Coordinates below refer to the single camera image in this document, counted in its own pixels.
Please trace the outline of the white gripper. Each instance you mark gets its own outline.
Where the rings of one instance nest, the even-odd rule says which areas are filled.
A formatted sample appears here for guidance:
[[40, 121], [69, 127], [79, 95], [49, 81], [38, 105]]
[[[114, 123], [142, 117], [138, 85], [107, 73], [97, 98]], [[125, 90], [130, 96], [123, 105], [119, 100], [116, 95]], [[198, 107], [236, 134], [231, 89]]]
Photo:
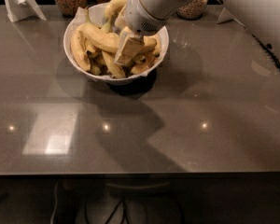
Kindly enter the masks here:
[[119, 36], [119, 49], [115, 63], [127, 64], [144, 46], [142, 35], [156, 34], [168, 18], [189, 0], [128, 0], [114, 21], [117, 28], [126, 25], [132, 32], [123, 31]]

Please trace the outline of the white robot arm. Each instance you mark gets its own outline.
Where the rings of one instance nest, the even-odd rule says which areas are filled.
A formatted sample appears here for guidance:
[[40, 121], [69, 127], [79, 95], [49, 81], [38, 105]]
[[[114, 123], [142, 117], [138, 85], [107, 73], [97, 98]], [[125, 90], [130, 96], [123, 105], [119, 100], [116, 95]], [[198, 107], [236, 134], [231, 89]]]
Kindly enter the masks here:
[[[119, 23], [136, 35], [154, 35], [179, 7], [192, 0], [128, 0]], [[273, 58], [280, 69], [280, 0], [217, 0]]]

